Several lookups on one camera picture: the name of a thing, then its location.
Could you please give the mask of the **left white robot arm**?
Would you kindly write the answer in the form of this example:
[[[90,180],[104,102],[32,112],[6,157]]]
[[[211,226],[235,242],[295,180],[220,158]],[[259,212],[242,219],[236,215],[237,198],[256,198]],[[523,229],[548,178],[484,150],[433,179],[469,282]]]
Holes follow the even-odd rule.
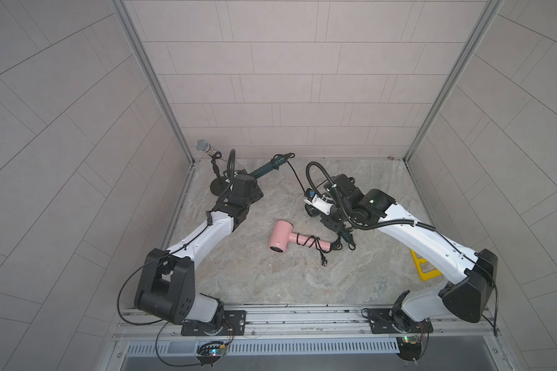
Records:
[[[188,322],[209,334],[219,332],[224,326],[224,304],[196,293],[195,272],[262,197],[254,177],[235,176],[196,230],[168,250],[149,252],[141,269],[135,307],[171,324]]]

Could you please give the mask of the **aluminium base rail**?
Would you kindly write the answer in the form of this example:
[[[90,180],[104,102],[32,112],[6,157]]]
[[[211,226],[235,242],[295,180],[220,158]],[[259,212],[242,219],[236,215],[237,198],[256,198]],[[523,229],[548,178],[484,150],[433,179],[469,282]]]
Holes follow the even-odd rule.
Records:
[[[399,331],[390,312],[385,305],[226,305],[222,327],[213,332],[187,322],[168,324],[128,309],[122,312],[125,319],[115,327],[114,338],[154,340],[160,333],[164,339],[216,339],[226,337],[230,331],[236,340],[369,336],[426,339],[428,335],[492,334],[491,320],[482,318],[478,323],[468,323],[454,315],[412,322],[408,330]]]

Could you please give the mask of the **pink hair dryer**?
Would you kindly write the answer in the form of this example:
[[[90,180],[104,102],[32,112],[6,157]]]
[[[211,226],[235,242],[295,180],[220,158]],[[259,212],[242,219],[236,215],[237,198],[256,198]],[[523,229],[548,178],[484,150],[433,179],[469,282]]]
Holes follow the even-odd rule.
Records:
[[[322,241],[315,236],[306,236],[292,231],[293,225],[287,221],[280,220],[275,223],[269,240],[269,248],[277,253],[284,253],[289,244],[294,243],[303,247],[312,247],[328,253],[332,244]]]

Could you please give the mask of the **yellow sticker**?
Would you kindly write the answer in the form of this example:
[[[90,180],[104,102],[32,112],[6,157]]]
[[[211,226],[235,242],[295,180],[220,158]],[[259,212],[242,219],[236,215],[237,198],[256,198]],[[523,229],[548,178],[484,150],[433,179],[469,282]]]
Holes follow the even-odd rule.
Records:
[[[417,273],[421,281],[428,281],[433,278],[438,278],[442,273],[437,270],[430,262],[425,258],[418,255],[414,250],[410,250],[412,255],[413,263],[416,267]]]

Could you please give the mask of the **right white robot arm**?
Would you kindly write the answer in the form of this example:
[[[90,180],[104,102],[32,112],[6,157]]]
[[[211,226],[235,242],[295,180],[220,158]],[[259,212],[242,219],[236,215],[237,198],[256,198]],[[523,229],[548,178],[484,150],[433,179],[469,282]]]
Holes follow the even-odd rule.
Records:
[[[476,252],[448,239],[388,194],[362,193],[345,175],[328,180],[324,187],[324,193],[308,189],[305,202],[308,210],[320,213],[326,226],[336,232],[345,223],[357,230],[378,229],[427,259],[446,278],[439,286],[399,295],[385,316],[395,330],[407,333],[428,318],[446,314],[470,323],[481,320],[490,297],[498,293],[495,254],[487,249]]]

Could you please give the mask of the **black microphone stand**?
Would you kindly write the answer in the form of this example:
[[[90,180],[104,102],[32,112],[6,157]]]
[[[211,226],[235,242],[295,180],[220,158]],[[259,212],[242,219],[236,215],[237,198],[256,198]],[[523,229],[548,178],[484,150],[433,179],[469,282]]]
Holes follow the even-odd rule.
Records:
[[[221,151],[216,150],[216,148],[211,146],[210,143],[204,139],[200,139],[196,142],[196,149],[197,151],[210,156],[210,163],[213,166],[213,171],[216,176],[210,184],[210,191],[215,196],[221,196],[227,186],[230,185],[231,179],[235,173],[235,150],[232,149],[229,156],[224,156]],[[221,174],[217,160],[224,160],[227,162],[227,169],[224,174]]]

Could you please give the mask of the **green hair dryer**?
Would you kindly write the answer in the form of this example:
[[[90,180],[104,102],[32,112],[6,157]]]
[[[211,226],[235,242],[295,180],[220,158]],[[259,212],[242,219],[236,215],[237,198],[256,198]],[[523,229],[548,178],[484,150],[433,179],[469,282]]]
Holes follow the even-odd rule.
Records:
[[[305,205],[305,210],[310,217],[317,217],[320,216],[322,213],[317,208],[313,207],[310,204]]]
[[[273,170],[278,170],[282,165],[286,164],[289,159],[294,158],[296,155],[292,152],[287,154],[277,154],[269,162],[257,168],[250,176],[254,179],[260,179],[261,177],[269,174]]]

